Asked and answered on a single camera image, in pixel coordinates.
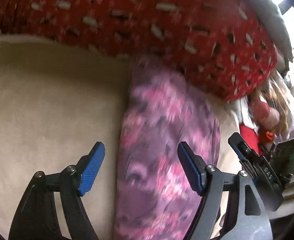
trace purple floral fabric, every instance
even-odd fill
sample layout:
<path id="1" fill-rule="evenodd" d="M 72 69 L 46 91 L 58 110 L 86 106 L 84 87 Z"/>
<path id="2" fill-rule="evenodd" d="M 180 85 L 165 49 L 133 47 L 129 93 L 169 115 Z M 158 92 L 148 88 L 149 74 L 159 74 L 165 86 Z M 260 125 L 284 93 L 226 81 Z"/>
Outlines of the purple floral fabric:
<path id="1" fill-rule="evenodd" d="M 200 202 L 177 156 L 186 141 L 217 164 L 220 132 L 205 95 L 155 57 L 133 61 L 119 149 L 115 240 L 181 240 Z"/>

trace blue gripper pad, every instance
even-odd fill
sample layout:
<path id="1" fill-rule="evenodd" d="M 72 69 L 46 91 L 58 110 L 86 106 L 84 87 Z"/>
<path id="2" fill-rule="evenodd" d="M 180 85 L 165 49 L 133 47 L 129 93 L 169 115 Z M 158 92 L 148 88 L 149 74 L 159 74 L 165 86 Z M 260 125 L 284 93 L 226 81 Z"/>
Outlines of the blue gripper pad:
<path id="1" fill-rule="evenodd" d="M 77 169 L 81 173 L 81 177 L 78 193 L 81 197 L 91 190 L 104 158 L 105 145 L 102 142 L 96 142 L 90 153 L 82 156 L 79 160 Z"/>
<path id="2" fill-rule="evenodd" d="M 186 142 L 181 142 L 178 144 L 178 158 L 184 169 L 186 177 L 189 181 L 191 189 L 196 191 L 199 196 L 202 196 L 205 193 L 201 181 L 201 172 L 197 168 L 191 155 L 194 155 L 192 150 L 189 148 Z"/>

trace red patterned fabric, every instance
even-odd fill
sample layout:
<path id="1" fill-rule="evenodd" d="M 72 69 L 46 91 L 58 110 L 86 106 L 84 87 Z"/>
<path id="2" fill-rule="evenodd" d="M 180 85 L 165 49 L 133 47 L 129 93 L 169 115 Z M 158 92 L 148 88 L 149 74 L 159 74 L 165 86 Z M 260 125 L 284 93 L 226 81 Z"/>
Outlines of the red patterned fabric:
<path id="1" fill-rule="evenodd" d="M 155 53 L 225 100 L 250 93 L 277 62 L 244 0 L 0 0 L 0 27 L 120 58 Z"/>

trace metal screw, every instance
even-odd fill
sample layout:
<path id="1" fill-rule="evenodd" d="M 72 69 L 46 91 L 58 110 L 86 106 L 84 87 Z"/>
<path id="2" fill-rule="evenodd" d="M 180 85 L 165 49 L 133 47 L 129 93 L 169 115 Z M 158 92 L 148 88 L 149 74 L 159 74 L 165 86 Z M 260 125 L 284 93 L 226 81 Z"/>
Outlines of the metal screw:
<path id="1" fill-rule="evenodd" d="M 243 177 L 247 177 L 248 173 L 246 171 L 240 171 L 240 175 Z"/>
<path id="2" fill-rule="evenodd" d="M 206 167 L 206 169 L 207 169 L 208 171 L 215 171 L 215 170 L 216 170 L 216 167 L 215 167 L 214 165 L 208 165 L 208 166 Z"/>
<path id="3" fill-rule="evenodd" d="M 34 174 L 34 176 L 35 176 L 36 178 L 40 178 L 42 175 L 44 175 L 43 171 L 37 171 L 37 172 Z"/>
<path id="4" fill-rule="evenodd" d="M 74 165 L 69 165 L 69 166 L 67 167 L 67 171 L 72 172 L 72 171 L 75 171 L 75 170 L 76 170 L 76 166 L 74 166 Z"/>

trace beige fabric surface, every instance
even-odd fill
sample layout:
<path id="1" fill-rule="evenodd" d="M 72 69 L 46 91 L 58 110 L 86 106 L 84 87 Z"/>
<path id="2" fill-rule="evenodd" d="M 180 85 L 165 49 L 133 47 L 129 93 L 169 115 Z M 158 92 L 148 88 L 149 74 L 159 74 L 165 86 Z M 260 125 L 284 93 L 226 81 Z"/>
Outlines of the beige fabric surface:
<path id="1" fill-rule="evenodd" d="M 36 171 L 59 172 L 102 141 L 106 157 L 82 201 L 100 240 L 112 239 L 128 63 L 29 35 L 1 35 L 0 40 L 15 43 L 0 42 L 0 233 L 7 239 L 20 198 Z M 238 131 L 238 121 L 226 103 L 208 98 L 220 120 L 218 168 L 237 173 L 240 164 L 227 140 Z M 59 194 L 55 197 L 61 231 L 68 237 Z M 222 215 L 226 205 L 224 195 Z M 216 225 L 214 234 L 219 230 Z"/>

